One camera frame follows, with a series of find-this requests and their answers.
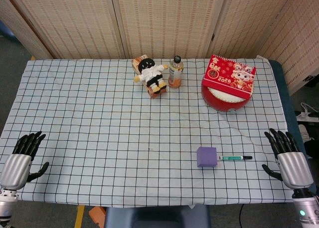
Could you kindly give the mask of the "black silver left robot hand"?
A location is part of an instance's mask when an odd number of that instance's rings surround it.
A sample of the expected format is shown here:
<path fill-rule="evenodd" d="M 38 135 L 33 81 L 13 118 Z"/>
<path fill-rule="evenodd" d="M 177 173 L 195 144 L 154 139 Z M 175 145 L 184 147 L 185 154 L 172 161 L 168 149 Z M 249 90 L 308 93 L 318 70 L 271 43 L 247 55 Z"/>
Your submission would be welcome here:
<path fill-rule="evenodd" d="M 24 135 L 18 139 L 13 152 L 7 158 L 0 175 L 0 186 L 6 190 L 18 191 L 29 183 L 41 177 L 48 169 L 49 162 L 45 162 L 36 173 L 30 168 L 39 145 L 45 138 L 41 131 Z"/>

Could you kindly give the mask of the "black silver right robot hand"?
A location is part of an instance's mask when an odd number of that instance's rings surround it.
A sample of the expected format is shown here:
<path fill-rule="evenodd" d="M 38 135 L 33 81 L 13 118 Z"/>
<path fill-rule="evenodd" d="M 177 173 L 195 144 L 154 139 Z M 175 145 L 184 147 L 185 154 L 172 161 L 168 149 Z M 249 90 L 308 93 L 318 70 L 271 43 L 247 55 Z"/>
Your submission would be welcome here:
<path fill-rule="evenodd" d="M 294 136 L 271 128 L 264 133 L 273 150 L 279 172 L 263 164 L 262 168 L 272 178 L 282 181 L 288 188 L 305 189 L 313 183 L 313 177 L 304 154 L 299 150 Z"/>

